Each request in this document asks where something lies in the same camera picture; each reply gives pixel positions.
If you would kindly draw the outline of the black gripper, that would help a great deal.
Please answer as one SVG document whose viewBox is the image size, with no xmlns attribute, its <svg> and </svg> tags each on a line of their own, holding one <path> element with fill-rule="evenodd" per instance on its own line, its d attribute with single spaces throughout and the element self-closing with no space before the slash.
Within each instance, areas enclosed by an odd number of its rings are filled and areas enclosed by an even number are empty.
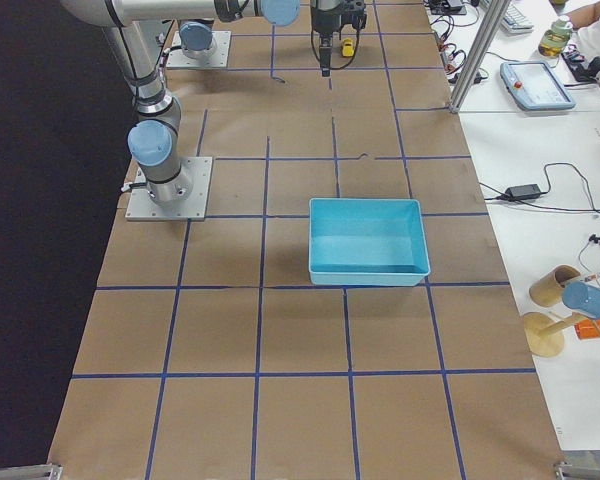
<svg viewBox="0 0 600 480">
<path fill-rule="evenodd" d="M 345 26 L 355 31 L 366 27 L 366 4 L 362 0 L 311 0 L 311 27 L 319 35 L 318 59 L 323 77 L 331 75 L 332 34 Z"/>
</svg>

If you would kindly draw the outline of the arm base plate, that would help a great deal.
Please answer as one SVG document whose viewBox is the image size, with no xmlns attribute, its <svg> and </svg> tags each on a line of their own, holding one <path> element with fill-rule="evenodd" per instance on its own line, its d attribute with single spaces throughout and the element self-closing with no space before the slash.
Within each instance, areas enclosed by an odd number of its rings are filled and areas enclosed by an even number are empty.
<svg viewBox="0 0 600 480">
<path fill-rule="evenodd" d="M 183 49 L 180 34 L 176 31 L 168 49 L 165 67 L 171 70 L 224 69 L 228 66 L 230 45 L 231 32 L 215 30 L 209 49 Z"/>
<path fill-rule="evenodd" d="M 203 221 L 212 177 L 212 157 L 180 157 L 179 175 L 168 183 L 149 182 L 138 167 L 129 190 L 129 221 Z"/>
</svg>

